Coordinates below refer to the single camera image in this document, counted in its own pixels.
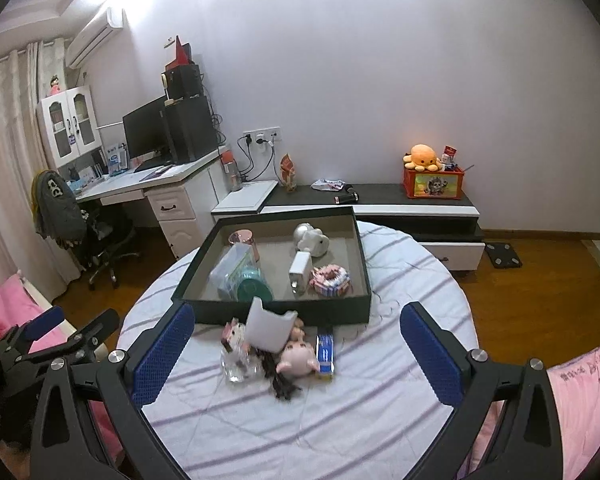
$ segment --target pink fabric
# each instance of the pink fabric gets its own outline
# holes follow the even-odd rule
[[[27,294],[16,274],[0,285],[0,338],[13,325],[22,325],[40,313],[42,313],[42,309]],[[30,351],[37,352],[64,342],[66,342],[66,336],[60,327],[55,327],[33,343]]]
[[[20,278],[14,274],[0,285],[0,338],[14,325],[22,325],[42,313],[42,308],[33,301],[22,286]],[[66,342],[66,336],[59,327],[45,334],[31,346],[31,352],[43,350]],[[101,402],[91,402],[91,409],[96,418],[100,433],[113,458],[122,451],[122,445],[109,420],[109,415]]]
[[[562,436],[562,478],[574,480],[600,448],[600,347],[547,371]],[[486,449],[502,404],[494,402],[475,441],[470,471]]]

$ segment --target orange storage box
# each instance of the orange storage box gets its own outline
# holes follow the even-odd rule
[[[462,197],[464,171],[416,171],[404,168],[402,184],[409,198]]]

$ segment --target cabinet glass door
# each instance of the cabinet glass door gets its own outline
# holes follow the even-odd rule
[[[60,158],[71,155],[72,144],[75,144],[75,136],[72,136],[68,120],[64,117],[62,105],[58,101],[53,101],[49,106],[49,116],[51,117],[52,133],[56,150]]]
[[[98,148],[102,143],[100,142],[100,134],[96,127],[91,95],[88,88],[80,87],[69,90],[68,97],[72,108],[71,119],[78,137],[80,152],[86,153]]]

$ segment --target screw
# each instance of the screw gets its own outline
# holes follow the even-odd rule
[[[471,350],[471,358],[479,363],[485,362],[489,358],[489,354],[480,348]]]
[[[529,361],[529,365],[534,370],[542,370],[544,368],[544,363],[540,359],[536,359],[535,357]]]
[[[64,366],[64,359],[61,357],[56,357],[53,361],[51,361],[51,369],[59,370]]]
[[[108,357],[109,362],[111,362],[111,363],[119,363],[124,358],[125,358],[124,350],[114,350],[113,352],[111,352],[109,354],[109,357]]]

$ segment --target pink donut toy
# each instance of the pink donut toy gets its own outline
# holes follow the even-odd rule
[[[347,269],[331,264],[324,267],[315,267],[313,277],[309,282],[315,291],[331,298],[342,296],[351,285],[351,278]]]

